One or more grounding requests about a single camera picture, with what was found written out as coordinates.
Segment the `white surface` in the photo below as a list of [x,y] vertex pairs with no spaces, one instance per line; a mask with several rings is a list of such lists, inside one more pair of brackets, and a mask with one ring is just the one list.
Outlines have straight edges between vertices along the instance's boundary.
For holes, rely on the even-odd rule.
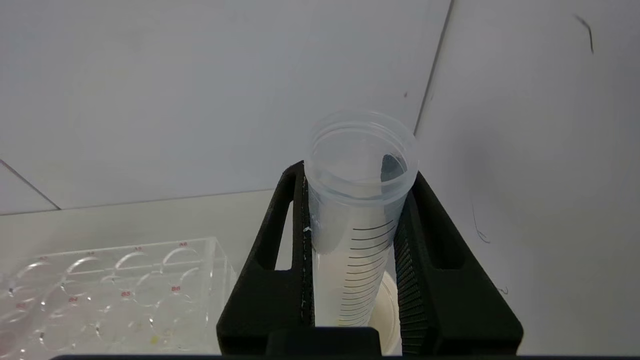
[[9,0],[0,154],[62,208],[274,187],[346,106],[413,127],[448,0]]
[[0,215],[54,209],[47,199],[0,163]]
[[640,353],[639,17],[637,1],[451,13],[421,170],[508,292],[521,354]]
[[244,265],[273,191],[236,193],[0,217],[0,272],[36,254],[217,237]]

